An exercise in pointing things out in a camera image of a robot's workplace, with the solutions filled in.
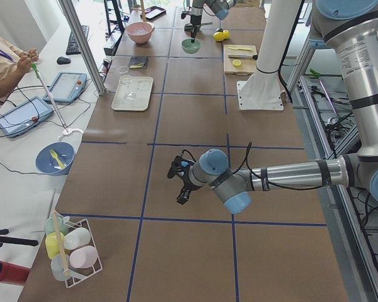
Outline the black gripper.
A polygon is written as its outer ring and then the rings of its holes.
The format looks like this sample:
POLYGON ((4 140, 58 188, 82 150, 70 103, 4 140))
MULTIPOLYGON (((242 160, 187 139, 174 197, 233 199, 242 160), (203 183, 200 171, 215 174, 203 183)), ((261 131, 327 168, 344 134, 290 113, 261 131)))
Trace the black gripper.
POLYGON ((190 32, 191 43, 195 43, 196 34, 201 27, 202 15, 189 14, 189 17, 190 22, 185 25, 184 30, 190 32))
POLYGON ((191 191, 196 191, 201 188, 201 186, 196 185, 190 180, 190 171, 192 166, 192 163, 188 163, 186 167, 183 167, 181 163, 179 163, 177 166, 177 176, 183 181, 183 188, 176 198, 176 201, 179 204, 185 204, 190 198, 191 191))

